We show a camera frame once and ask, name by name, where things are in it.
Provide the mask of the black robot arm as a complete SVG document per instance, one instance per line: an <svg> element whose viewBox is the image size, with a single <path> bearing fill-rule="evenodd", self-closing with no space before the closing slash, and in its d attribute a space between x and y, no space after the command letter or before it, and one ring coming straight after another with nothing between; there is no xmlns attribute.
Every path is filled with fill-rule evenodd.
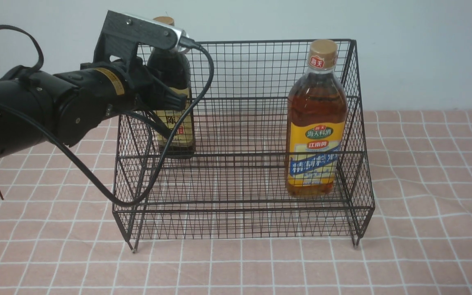
<svg viewBox="0 0 472 295"><path fill-rule="evenodd" d="M40 127L71 147L123 112L186 108L187 96L161 82L160 72L140 58L130 68L116 60L21 78L26 71L17 66L0 79L0 159L46 142Z"/></svg>

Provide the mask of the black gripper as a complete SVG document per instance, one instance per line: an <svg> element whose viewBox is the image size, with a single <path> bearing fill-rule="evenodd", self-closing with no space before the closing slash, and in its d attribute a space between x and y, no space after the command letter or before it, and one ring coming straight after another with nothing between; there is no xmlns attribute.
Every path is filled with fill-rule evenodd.
<svg viewBox="0 0 472 295"><path fill-rule="evenodd" d="M91 76L82 86L81 119L111 119L123 112L155 111L163 103L164 91L169 91L140 58L135 58L131 69L117 59L86 62L81 64L81 70Z"/></svg>

